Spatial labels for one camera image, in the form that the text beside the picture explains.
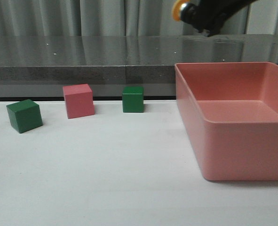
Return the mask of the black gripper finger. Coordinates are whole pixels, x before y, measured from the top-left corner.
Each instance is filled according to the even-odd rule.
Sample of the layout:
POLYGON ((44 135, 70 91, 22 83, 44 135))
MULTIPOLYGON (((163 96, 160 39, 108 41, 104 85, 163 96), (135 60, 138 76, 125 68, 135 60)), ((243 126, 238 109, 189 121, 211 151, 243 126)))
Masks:
POLYGON ((254 0, 201 0, 185 7, 185 23, 211 37, 220 33, 224 23, 254 0))

